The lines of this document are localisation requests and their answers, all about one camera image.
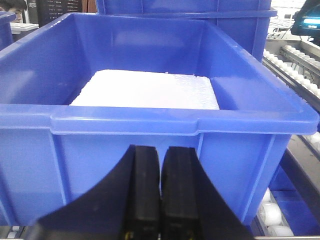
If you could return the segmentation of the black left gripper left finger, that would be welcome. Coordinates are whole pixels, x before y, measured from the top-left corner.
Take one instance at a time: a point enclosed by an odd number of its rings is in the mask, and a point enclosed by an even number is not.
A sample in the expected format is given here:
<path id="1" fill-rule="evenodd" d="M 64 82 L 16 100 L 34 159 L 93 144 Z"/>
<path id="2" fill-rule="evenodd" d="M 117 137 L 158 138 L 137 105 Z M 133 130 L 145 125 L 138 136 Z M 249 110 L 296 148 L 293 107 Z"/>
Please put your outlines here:
<path id="1" fill-rule="evenodd" d="M 155 147 L 130 145 L 113 169 L 67 205 L 38 218 L 27 240 L 156 240 L 160 165 Z"/>

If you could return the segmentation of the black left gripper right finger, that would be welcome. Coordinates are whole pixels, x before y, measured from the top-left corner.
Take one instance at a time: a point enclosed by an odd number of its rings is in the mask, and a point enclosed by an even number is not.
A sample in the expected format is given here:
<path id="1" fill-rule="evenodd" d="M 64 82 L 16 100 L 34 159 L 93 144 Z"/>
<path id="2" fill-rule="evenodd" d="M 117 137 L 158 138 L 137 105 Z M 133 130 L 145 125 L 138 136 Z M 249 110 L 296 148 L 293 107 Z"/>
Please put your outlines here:
<path id="1" fill-rule="evenodd" d="M 194 148 L 168 148 L 161 193 L 163 240 L 254 239 L 209 179 Z"/>

